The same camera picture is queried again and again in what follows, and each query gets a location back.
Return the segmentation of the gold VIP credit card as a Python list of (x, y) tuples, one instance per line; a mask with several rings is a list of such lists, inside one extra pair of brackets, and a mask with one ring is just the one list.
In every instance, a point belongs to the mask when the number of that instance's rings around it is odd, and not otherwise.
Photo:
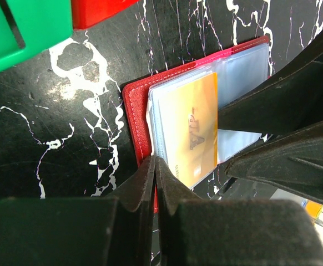
[(188, 188), (217, 165), (217, 88), (211, 72), (164, 89), (159, 98), (168, 166)]

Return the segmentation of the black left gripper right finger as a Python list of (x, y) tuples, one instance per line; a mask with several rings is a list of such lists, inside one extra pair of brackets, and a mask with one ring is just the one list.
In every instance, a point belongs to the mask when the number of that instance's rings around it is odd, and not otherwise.
[(323, 265), (308, 214), (291, 200), (198, 197), (155, 160), (162, 265)]

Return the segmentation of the red leather card holder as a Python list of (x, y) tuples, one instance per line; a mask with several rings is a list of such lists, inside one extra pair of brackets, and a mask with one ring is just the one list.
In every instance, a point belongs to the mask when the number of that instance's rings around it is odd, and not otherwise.
[[(159, 107), (164, 89), (172, 91), (178, 83), (185, 84), (215, 72), (218, 118), (219, 108), (250, 92), (268, 78), (268, 53), (268, 37), (258, 37), (126, 85), (122, 96), (137, 163), (141, 165), (147, 157), (154, 155), (161, 157), (168, 166)], [(218, 128), (217, 165), (254, 144), (260, 136), (258, 132)]]

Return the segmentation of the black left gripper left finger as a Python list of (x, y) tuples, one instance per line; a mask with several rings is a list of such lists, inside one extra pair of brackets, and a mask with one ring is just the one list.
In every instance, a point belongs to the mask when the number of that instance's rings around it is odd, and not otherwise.
[(0, 265), (149, 265), (154, 171), (105, 197), (0, 200)]

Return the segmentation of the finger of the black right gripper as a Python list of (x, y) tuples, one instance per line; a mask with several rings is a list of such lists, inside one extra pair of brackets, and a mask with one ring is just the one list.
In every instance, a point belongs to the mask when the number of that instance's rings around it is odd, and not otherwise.
[(289, 64), (218, 110), (218, 128), (284, 135), (323, 121), (323, 30)]
[(237, 155), (225, 173), (323, 204), (323, 121)]

